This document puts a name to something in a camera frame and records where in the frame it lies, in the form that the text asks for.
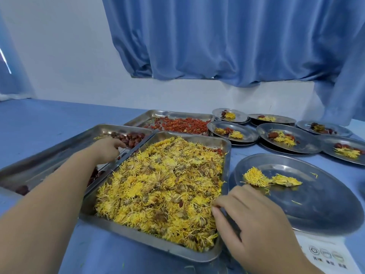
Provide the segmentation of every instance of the table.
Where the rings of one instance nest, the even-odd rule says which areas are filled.
[[[34,155],[97,124],[123,125],[145,110],[47,100],[10,100],[0,103],[0,168]],[[232,148],[230,171],[244,157],[271,153],[259,145]],[[343,164],[325,155],[296,156],[329,172],[359,198],[365,168]],[[0,213],[13,206],[20,195],[0,189]],[[365,274],[365,227],[346,237],[346,246]],[[240,268],[233,263],[234,270]],[[159,250],[78,221],[59,273],[225,273],[221,261],[192,264]]]

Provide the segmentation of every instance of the circular icon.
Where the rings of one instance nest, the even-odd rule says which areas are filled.
[[[328,259],[332,258],[331,253],[330,253],[330,252],[328,252],[326,249],[322,249],[322,248],[321,248],[321,253],[322,253],[322,255],[323,255],[325,258],[328,258]]]
[[[314,246],[309,246],[309,251],[311,251],[315,255],[319,255],[319,250]]]
[[[332,252],[332,256],[338,260],[339,262],[344,262],[344,257],[340,254],[340,253],[337,253],[336,251],[333,251]]]

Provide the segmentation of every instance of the rectangular metal tray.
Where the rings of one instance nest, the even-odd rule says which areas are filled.
[[[231,143],[229,140],[218,137],[206,137],[202,135],[193,135],[186,133],[174,133],[161,131],[155,133],[139,150],[144,151],[149,145],[160,142],[170,137],[182,137],[185,140],[193,143],[200,143],[206,147],[210,148],[221,148],[225,154],[224,162],[223,162],[223,173],[222,180],[225,183],[222,185],[222,195],[228,194],[229,186],[228,186],[228,178],[229,178],[229,166],[230,166],[230,157],[231,157]],[[127,156],[122,159],[119,164],[128,159]],[[104,183],[110,182],[109,177],[106,177],[104,181],[99,183],[88,195],[85,196],[81,212],[80,219],[87,221],[91,224],[99,226],[102,229],[117,233],[121,236],[125,236],[129,239],[133,239],[140,243],[152,246],[154,248],[163,250],[165,252],[174,254],[176,256],[194,261],[194,262],[210,262],[217,258],[221,253],[223,241],[220,236],[218,236],[215,245],[212,249],[207,252],[195,252],[192,249],[188,249],[186,247],[180,246],[178,244],[172,243],[170,241],[159,239],[153,235],[146,234],[144,232],[140,232],[136,229],[120,225],[118,223],[113,222],[112,220],[107,220],[106,218],[97,217],[95,214],[95,203],[96,203],[96,194],[98,192],[98,188],[102,186]]]
[[[94,143],[95,137],[100,134],[110,134],[113,131],[123,133],[124,135],[132,132],[144,133],[145,138],[133,149],[137,149],[142,146],[153,134],[150,129],[139,127],[109,124],[96,125],[93,128],[69,138],[51,148],[1,169],[0,187],[15,191],[19,186],[27,185],[29,190],[32,190],[48,175],[61,166],[72,154]],[[121,156],[126,156],[126,153],[130,151],[130,149],[125,149],[125,152],[122,152]],[[112,162],[103,167],[103,170],[106,172],[88,186],[86,193],[98,184],[98,182],[103,180],[115,168],[117,163],[118,162]]]
[[[176,112],[176,111],[158,111],[158,110],[148,110],[145,113],[137,116],[135,119],[130,120],[125,123],[125,126],[132,127],[144,127],[148,124],[154,124],[154,120],[156,118],[161,118],[167,116],[170,119],[178,119],[178,118],[188,118],[191,117],[193,119],[200,119],[202,121],[214,121],[215,116],[212,114],[200,114],[200,113],[189,113],[189,112]]]

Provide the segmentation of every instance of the hand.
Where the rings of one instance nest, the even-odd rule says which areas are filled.
[[[119,156],[118,147],[125,148],[125,144],[116,138],[102,138],[85,150],[95,157],[96,164],[103,164],[115,160]]]
[[[322,273],[301,250],[281,208],[250,185],[236,186],[212,207],[216,226],[232,256],[253,274]],[[239,226],[237,237],[225,216]]]

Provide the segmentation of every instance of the person's left hand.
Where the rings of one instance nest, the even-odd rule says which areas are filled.
[[[119,156],[118,147],[125,148],[125,144],[116,138],[102,138],[86,150],[95,157],[96,164],[103,164],[115,160]]]

